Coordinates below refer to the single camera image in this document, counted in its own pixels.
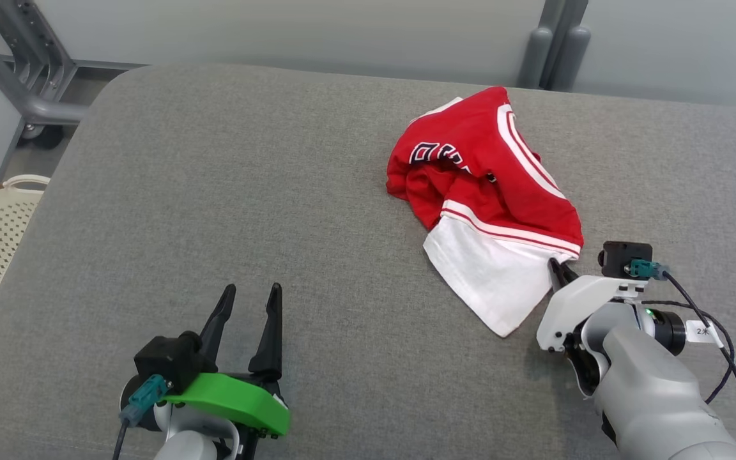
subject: red and white shirt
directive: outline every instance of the red and white shirt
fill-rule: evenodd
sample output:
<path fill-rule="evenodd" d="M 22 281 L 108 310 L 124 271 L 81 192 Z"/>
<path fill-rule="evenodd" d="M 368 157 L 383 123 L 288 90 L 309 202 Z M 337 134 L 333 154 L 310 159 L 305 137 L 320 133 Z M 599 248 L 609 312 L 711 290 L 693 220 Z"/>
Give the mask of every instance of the red and white shirt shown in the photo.
<path fill-rule="evenodd" d="M 575 207 L 514 123 L 505 88 L 488 88 L 414 119 L 388 161 L 388 193 L 430 231 L 429 258 L 499 335 L 546 294 L 549 258 L 577 259 L 584 244 Z"/>

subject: black cable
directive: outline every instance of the black cable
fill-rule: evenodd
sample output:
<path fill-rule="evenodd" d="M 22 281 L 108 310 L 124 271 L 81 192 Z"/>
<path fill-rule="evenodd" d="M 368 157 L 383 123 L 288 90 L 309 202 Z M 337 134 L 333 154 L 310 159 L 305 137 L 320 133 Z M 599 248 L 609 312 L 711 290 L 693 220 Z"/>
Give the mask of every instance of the black cable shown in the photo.
<path fill-rule="evenodd" d="M 123 419 L 121 422 L 121 430 L 118 432 L 118 440 L 115 441 L 115 450 L 113 451 L 113 460 L 118 460 L 118 457 L 121 455 L 121 446 L 123 445 L 123 437 L 127 433 L 127 427 L 129 426 L 129 421 L 127 419 Z"/>
<path fill-rule="evenodd" d="M 643 305 L 672 305 L 676 307 L 683 307 L 685 309 L 691 309 L 692 307 L 689 306 L 688 303 L 683 302 L 675 302 L 674 300 L 643 300 Z M 731 335 L 728 335 L 728 331 L 726 331 L 726 328 L 721 324 L 720 321 L 717 320 L 717 318 L 713 317 L 710 314 L 707 314 L 707 312 L 703 312 L 703 316 L 709 319 L 712 323 L 715 324 L 715 326 L 723 333 L 723 337 L 726 340 L 726 345 L 728 346 L 728 354 L 731 356 L 732 360 L 734 359 L 734 343 L 731 341 Z M 721 382 L 717 384 L 717 387 L 713 389 L 712 393 L 709 395 L 708 398 L 706 398 L 706 404 L 712 404 L 712 401 L 716 398 L 717 394 L 723 390 L 723 387 L 725 387 L 726 382 L 728 382 L 728 378 L 731 376 L 731 366 L 728 366 L 726 368 L 726 372 L 723 375 L 723 378 L 721 378 Z"/>
<path fill-rule="evenodd" d="M 704 315 L 703 311 L 698 308 L 697 303 L 692 300 L 692 297 L 689 295 L 689 293 L 686 292 L 686 289 L 684 289 L 683 286 L 681 286 L 680 283 L 677 282 L 677 279 L 671 276 L 671 274 L 667 271 L 663 271 L 662 275 L 663 277 L 665 277 L 665 279 L 669 280 L 669 282 L 672 283 L 672 286 L 675 286 L 675 289 L 677 289 L 681 295 L 683 295 L 683 298 L 686 299 L 686 302 L 689 303 L 689 306 L 692 308 L 695 314 L 698 315 L 698 318 L 703 321 L 703 325 L 706 327 L 710 327 L 709 321 L 706 320 L 706 315 Z M 725 348 L 721 348 L 721 353 L 723 353 L 723 357 L 726 358 L 728 366 L 731 367 L 731 372 L 734 373 L 734 379 L 736 380 L 736 364 L 734 364 L 734 360 L 731 358 Z"/>

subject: cushioned table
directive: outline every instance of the cushioned table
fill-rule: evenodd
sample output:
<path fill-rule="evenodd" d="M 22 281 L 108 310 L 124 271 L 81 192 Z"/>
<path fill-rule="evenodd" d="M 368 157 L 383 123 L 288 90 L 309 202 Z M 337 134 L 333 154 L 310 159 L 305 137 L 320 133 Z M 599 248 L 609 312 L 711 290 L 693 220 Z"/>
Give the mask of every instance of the cushioned table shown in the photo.
<path fill-rule="evenodd" d="M 385 192 L 407 123 L 465 84 L 236 65 L 148 67 L 102 91 L 0 288 L 0 458 L 108 458 L 132 355 L 201 327 L 238 288 L 218 364 L 242 371 L 284 288 L 289 436 L 257 458 L 611 458 L 539 305 L 497 337 L 427 261 Z M 736 344 L 736 108 L 511 91 L 519 128 L 578 207 L 598 273 L 649 242 Z M 663 283 L 645 299 L 679 300 Z M 691 318 L 687 312 L 681 314 Z M 684 363 L 707 395 L 710 346 Z M 736 437 L 736 384 L 712 407 Z M 125 458 L 160 433 L 131 430 Z"/>

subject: white stripe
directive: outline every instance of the white stripe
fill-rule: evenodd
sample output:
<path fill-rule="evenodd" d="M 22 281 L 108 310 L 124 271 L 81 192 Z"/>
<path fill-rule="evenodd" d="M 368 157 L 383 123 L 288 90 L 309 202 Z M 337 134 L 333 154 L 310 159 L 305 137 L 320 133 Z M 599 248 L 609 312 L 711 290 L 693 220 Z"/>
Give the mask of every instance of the white stripe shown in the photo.
<path fill-rule="evenodd" d="M 497 225 L 485 224 L 485 222 L 482 222 L 481 220 L 479 220 L 478 217 L 476 217 L 476 214 L 473 212 L 473 210 L 471 210 L 469 207 L 465 206 L 464 204 L 459 203 L 458 201 L 446 200 L 445 203 L 441 207 L 448 209 L 448 210 L 456 211 L 458 213 L 462 213 L 463 215 L 466 215 L 468 219 L 470 219 L 470 222 L 472 222 L 473 225 L 481 228 L 481 230 L 485 230 L 485 232 L 496 233 L 497 235 L 502 235 L 502 236 L 514 236 L 515 238 L 519 238 L 519 237 L 528 238 L 536 242 L 542 242 L 548 245 L 553 245 L 552 250 L 560 250 L 558 247 L 563 247 L 569 251 L 572 251 L 573 256 L 575 256 L 576 259 L 578 258 L 578 254 L 581 253 L 580 245 L 570 243 L 569 241 L 565 241 L 560 238 L 553 238 L 552 236 L 546 236 L 546 235 L 542 235 L 541 233 L 529 232 L 527 230 L 520 230 L 517 228 L 499 227 Z M 442 212 L 441 215 L 443 215 L 444 217 L 452 217 L 453 219 L 459 218 L 459 216 L 455 215 L 455 213 Z"/>
<path fill-rule="evenodd" d="M 522 168 L 526 171 L 527 174 L 530 175 L 535 183 L 537 183 L 541 188 L 551 193 L 552 195 L 566 200 L 566 197 L 564 197 L 563 193 L 558 191 L 558 189 L 555 188 L 553 184 L 548 183 L 547 180 L 541 177 L 541 173 L 538 172 L 534 165 L 532 165 L 531 161 L 529 161 L 528 158 L 525 156 L 525 153 L 521 149 L 519 143 L 516 142 L 515 139 L 513 139 L 513 136 L 511 136 L 508 126 L 509 116 L 511 115 L 512 109 L 510 108 L 509 104 L 505 104 L 499 107 L 499 111 L 496 114 L 496 121 L 499 123 L 499 135 L 502 137 L 502 140 L 505 141 L 508 148 L 511 150 L 511 152 L 513 152 L 513 155 L 516 157 L 516 160 L 519 161 L 520 165 L 522 165 Z"/>
<path fill-rule="evenodd" d="M 519 133 L 519 130 L 516 129 L 516 116 L 513 113 L 512 109 L 511 109 L 511 111 L 509 113 L 509 117 L 508 117 L 507 121 L 510 123 L 510 127 L 513 128 L 513 132 L 515 134 L 518 134 Z M 530 151 L 530 149 L 528 148 L 528 146 L 526 146 L 526 144 L 522 141 L 521 136 L 516 136 L 515 137 L 515 141 L 516 141 L 516 143 L 519 144 L 520 148 L 522 148 L 522 153 L 524 155 L 531 155 L 531 157 L 532 157 L 532 152 Z M 531 161 L 531 163 L 534 163 L 534 166 L 537 167 L 538 169 L 540 169 L 541 172 L 543 172 L 544 177 L 548 178 L 548 180 L 553 183 L 553 185 L 555 186 L 555 188 L 558 188 L 558 184 L 555 183 L 555 180 L 554 180 L 553 176 L 552 175 L 549 175 L 549 172 L 547 172 L 547 170 L 544 169 L 544 166 L 541 165 L 541 161 L 535 159 L 535 157 L 533 159 L 535 161 Z"/>
<path fill-rule="evenodd" d="M 451 105 L 458 104 L 459 102 L 462 102 L 462 98 L 461 97 L 455 97 L 452 101 L 448 102 L 447 104 L 441 105 L 441 107 L 437 107 L 437 108 L 433 109 L 432 111 L 427 111 L 426 113 L 421 114 L 420 116 L 416 117 L 415 119 L 412 119 L 411 120 L 411 123 L 417 121 L 421 117 L 429 116 L 430 114 L 437 114 L 437 113 L 439 113 L 441 111 L 444 111 L 448 107 L 450 107 Z"/>
<path fill-rule="evenodd" d="M 473 232 L 476 232 L 477 234 L 479 234 L 479 236 L 482 236 L 483 238 L 490 238 L 497 242 L 513 242 L 513 243 L 517 243 L 520 245 L 529 245 L 530 247 L 541 248 L 543 250 L 552 251 L 555 254 L 566 254 L 566 256 L 571 258 L 572 260 L 578 260 L 579 254 L 571 250 L 567 250 L 567 249 L 560 248 L 560 247 L 552 247 L 551 245 L 542 244 L 536 241 L 528 241 L 523 238 L 516 238 L 516 236 L 490 235 L 488 233 L 483 233 L 479 231 L 478 228 L 473 226 L 470 220 L 460 215 L 455 215 L 455 213 L 451 213 L 446 210 L 442 211 L 441 215 L 445 219 L 452 219 L 458 222 L 462 222 L 462 224 L 467 225 L 469 228 L 473 230 Z"/>

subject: white jersey trim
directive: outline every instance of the white jersey trim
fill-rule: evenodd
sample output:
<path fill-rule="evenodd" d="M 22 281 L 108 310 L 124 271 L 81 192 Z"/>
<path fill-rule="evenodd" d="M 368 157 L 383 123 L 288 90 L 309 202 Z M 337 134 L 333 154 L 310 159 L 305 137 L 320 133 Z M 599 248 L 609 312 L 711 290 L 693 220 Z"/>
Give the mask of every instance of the white jersey trim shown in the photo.
<path fill-rule="evenodd" d="M 499 125 L 499 135 L 502 140 L 505 141 L 505 144 L 515 155 L 516 160 L 519 161 L 519 164 L 532 180 L 550 194 L 566 200 L 558 186 L 555 185 L 555 180 L 549 175 L 549 172 L 544 169 L 539 161 L 534 159 L 530 149 L 526 148 L 526 144 L 520 139 L 521 135 L 515 126 L 515 115 L 509 104 L 499 107 L 496 113 L 496 121 Z"/>
<path fill-rule="evenodd" d="M 538 247 L 543 247 L 549 250 L 563 252 L 564 254 L 572 256 L 573 259 L 578 259 L 579 254 L 581 254 L 580 245 L 570 243 L 569 241 L 565 241 L 560 238 L 553 238 L 552 236 L 529 232 L 528 230 L 520 230 L 519 228 L 485 224 L 485 222 L 482 222 L 478 217 L 476 217 L 476 214 L 470 209 L 470 207 L 467 207 L 458 201 L 446 200 L 441 206 L 441 217 L 462 220 L 475 228 L 478 232 L 499 240 L 537 245 Z"/>

